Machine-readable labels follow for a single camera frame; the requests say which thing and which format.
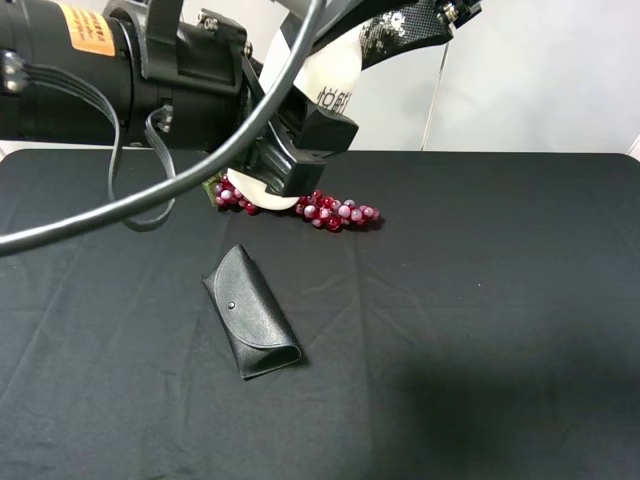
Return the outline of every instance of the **grape cluster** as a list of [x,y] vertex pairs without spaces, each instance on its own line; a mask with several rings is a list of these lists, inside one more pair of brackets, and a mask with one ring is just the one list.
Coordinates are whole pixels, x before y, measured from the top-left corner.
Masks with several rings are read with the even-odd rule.
[[258,213],[258,207],[251,203],[247,197],[242,195],[240,190],[234,187],[227,175],[222,175],[217,183],[211,186],[211,193],[215,195],[215,202],[218,207],[231,207],[238,205],[244,208],[249,215]]
[[314,227],[326,227],[330,232],[337,232],[349,225],[362,227],[380,219],[380,210],[377,208],[367,205],[358,207],[353,200],[342,203],[333,197],[325,197],[320,190],[300,197],[295,210],[296,214],[311,221]]

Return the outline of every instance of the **white wall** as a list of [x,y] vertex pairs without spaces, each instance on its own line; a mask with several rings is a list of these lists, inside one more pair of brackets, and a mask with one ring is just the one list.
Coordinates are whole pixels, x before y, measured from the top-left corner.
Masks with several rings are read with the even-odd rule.
[[[186,0],[185,19],[202,6],[244,24],[258,59],[286,15],[269,0]],[[640,134],[640,1],[485,0],[484,10],[451,45],[429,149],[629,151]],[[412,52],[363,74],[346,112],[361,127],[354,149],[420,148],[441,55]]]

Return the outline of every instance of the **black tablecloth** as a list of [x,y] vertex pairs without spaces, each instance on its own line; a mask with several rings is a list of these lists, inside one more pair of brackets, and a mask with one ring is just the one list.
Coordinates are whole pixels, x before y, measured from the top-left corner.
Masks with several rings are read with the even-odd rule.
[[[183,154],[180,170],[197,159]],[[106,200],[106,152],[0,164],[0,228]],[[161,177],[128,153],[121,192]],[[0,261],[0,478],[640,478],[640,165],[350,153],[379,231],[218,213]],[[251,382],[200,282],[236,244],[305,362]]]

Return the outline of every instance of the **black cable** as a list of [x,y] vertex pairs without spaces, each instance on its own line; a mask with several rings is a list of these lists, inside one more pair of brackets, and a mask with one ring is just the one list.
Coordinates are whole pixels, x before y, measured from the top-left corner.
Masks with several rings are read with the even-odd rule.
[[[87,83],[81,78],[56,67],[27,64],[24,66],[24,71],[28,75],[30,83],[53,88],[78,97],[102,112],[102,114],[109,119],[111,125],[113,125],[115,135],[113,150],[111,152],[111,161],[109,162],[109,173],[107,175],[107,194],[109,201],[115,202],[116,195],[114,191],[114,183],[115,178],[118,175],[122,159],[122,140],[118,114],[113,108],[113,105],[111,105],[111,102],[109,102],[109,99],[107,99],[100,90],[90,83]],[[156,133],[155,129],[158,122],[161,122],[172,115],[173,108],[167,105],[151,112],[145,121],[145,136],[160,158],[165,173],[167,174],[167,178],[174,178],[176,176],[176,171],[169,149],[162,141],[162,138],[160,138]],[[152,230],[156,230],[167,221],[174,204],[175,198],[172,198],[169,200],[165,210],[156,218],[149,220],[133,220],[127,218],[122,220],[122,223],[136,232],[150,232]]]
[[94,210],[48,225],[0,236],[0,255],[10,255],[93,230],[166,202],[225,168],[258,136],[284,101],[313,45],[326,0],[311,0],[309,11],[275,84],[247,120],[214,153],[175,178]]

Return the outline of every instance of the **orange warning label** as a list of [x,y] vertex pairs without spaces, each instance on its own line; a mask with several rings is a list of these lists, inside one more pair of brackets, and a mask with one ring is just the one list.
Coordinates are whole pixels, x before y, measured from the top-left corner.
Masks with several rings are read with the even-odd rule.
[[73,48],[108,57],[116,55],[111,29],[102,15],[69,5],[60,8],[67,19]]

